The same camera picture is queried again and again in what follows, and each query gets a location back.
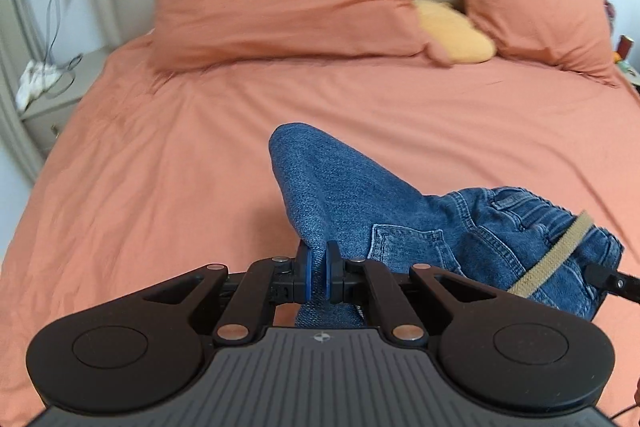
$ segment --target circular pad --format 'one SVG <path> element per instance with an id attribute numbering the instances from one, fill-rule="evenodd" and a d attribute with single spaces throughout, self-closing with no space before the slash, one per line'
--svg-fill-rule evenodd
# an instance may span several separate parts
<path id="1" fill-rule="evenodd" d="M 80 362 L 98 369 L 125 367 L 145 354 L 146 336 L 132 328 L 104 326 L 80 335 L 73 352 Z"/>
<path id="2" fill-rule="evenodd" d="M 494 344 L 507 359 L 530 365 L 556 362 L 569 350 L 562 333 L 541 324 L 506 326 L 495 334 Z"/>
<path id="3" fill-rule="evenodd" d="M 465 305 L 444 330 L 438 357 L 469 395 L 534 413 L 594 404 L 614 364 L 610 340 L 590 322 L 511 296 Z"/>

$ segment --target power cord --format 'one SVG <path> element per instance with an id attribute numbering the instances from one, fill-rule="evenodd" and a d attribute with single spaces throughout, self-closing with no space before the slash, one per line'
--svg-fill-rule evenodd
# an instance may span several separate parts
<path id="1" fill-rule="evenodd" d="M 619 412 L 615 413 L 615 415 L 610 416 L 609 419 L 610 420 L 615 420 L 616 418 L 622 416 L 623 414 L 626 414 L 626 413 L 632 411 L 636 407 L 640 407 L 640 406 L 637 403 L 635 403 L 633 405 L 630 405 L 629 407 L 625 407 L 622 411 L 619 411 Z"/>
<path id="2" fill-rule="evenodd" d="M 54 0 L 49 0 L 49 4 L 47 4 L 47 31 L 46 31 L 46 44 L 45 44 L 45 55 L 44 55 L 44 64 L 48 64 L 49 56 L 53 51 L 53 45 L 56 43 L 56 39 L 58 38 L 58 34 L 60 33 L 60 25 L 62 24 L 62 14 L 60 11 L 60 0 L 55 0 L 56 2 L 56 33 L 53 37 L 51 44 L 49 45 L 49 33 L 50 33 L 50 24 L 51 24 L 51 4 Z"/>
<path id="3" fill-rule="evenodd" d="M 53 4 L 53 2 L 55 1 L 56 4 L 56 32 L 53 35 L 53 40 L 51 41 L 51 44 L 49 44 L 49 36 L 50 36 L 50 26 L 51 26 L 51 5 Z M 58 38 L 58 35 L 60 33 L 60 26 L 62 25 L 62 14 L 61 14 L 61 10 L 60 10 L 60 0 L 49 0 L 49 4 L 47 5 L 47 31 L 46 31 L 46 44 L 45 44 L 45 55 L 44 55 L 44 60 L 43 63 L 49 64 L 49 59 L 52 57 L 52 52 L 53 52 L 53 45 L 56 43 L 56 39 Z M 69 75 L 71 76 L 71 82 L 64 87 L 62 90 L 59 90 L 57 92 L 46 92 L 45 93 L 45 97 L 48 98 L 49 100 L 54 99 L 57 96 L 60 96 L 62 93 L 64 93 L 67 89 L 69 89 L 69 87 L 71 87 L 73 85 L 73 83 L 76 81 L 76 74 L 74 73 L 74 69 L 76 68 L 76 66 L 81 62 L 82 60 L 82 54 L 77 55 L 76 57 L 72 58 L 69 63 L 62 68 L 62 74 L 60 74 L 60 77 L 56 80 L 56 82 L 60 81 L 60 79 L 65 76 L 65 74 L 69 73 Z"/>
<path id="4" fill-rule="evenodd" d="M 74 69 L 76 68 L 76 66 L 78 64 L 80 64 L 80 62 L 82 61 L 82 58 L 84 57 L 84 55 L 79 54 L 76 55 L 76 57 L 72 58 L 69 63 L 65 66 L 64 71 L 62 72 L 62 74 L 60 75 L 60 77 L 56 80 L 56 83 L 60 81 L 60 79 L 65 76 L 67 73 L 71 76 L 71 82 L 69 82 L 65 87 L 63 87 L 61 90 L 56 91 L 56 92 L 51 92 L 51 90 L 49 89 L 45 94 L 45 98 L 47 100 L 53 100 L 54 98 L 59 97 L 62 93 L 64 93 L 67 89 L 69 89 L 69 87 L 73 86 L 74 82 L 76 81 L 76 72 L 74 71 Z"/>

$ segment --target logo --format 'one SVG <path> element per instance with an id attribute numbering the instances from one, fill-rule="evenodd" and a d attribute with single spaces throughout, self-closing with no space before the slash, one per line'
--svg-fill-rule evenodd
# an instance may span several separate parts
<path id="1" fill-rule="evenodd" d="M 316 333 L 313 336 L 313 340 L 318 341 L 319 343 L 325 343 L 331 340 L 331 335 L 329 335 L 329 333 L 324 333 L 324 331 L 321 331 L 320 333 Z"/>

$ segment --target drawer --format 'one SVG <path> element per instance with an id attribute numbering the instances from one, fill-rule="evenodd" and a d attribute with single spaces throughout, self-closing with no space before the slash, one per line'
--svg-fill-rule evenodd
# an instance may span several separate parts
<path id="1" fill-rule="evenodd" d="M 69 117 L 75 111 L 76 105 L 77 103 L 65 105 L 24 121 L 24 126 L 31 139 L 36 142 L 38 149 L 48 152 L 53 147 Z"/>

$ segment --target red object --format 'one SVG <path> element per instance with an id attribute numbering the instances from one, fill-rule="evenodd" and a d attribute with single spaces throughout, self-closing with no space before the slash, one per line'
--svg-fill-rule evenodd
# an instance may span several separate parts
<path id="1" fill-rule="evenodd" d="M 616 51 L 618 52 L 618 55 L 620 55 L 622 60 L 626 60 L 626 58 L 629 55 L 629 51 L 631 51 L 631 48 L 633 47 L 633 45 L 634 45 L 633 39 L 630 39 L 626 35 L 622 35 L 620 37 L 620 43 L 618 44 L 618 49 Z"/>
<path id="2" fill-rule="evenodd" d="M 465 8 L 504 58 L 543 62 L 603 84 L 613 77 L 604 0 L 465 0 Z"/>

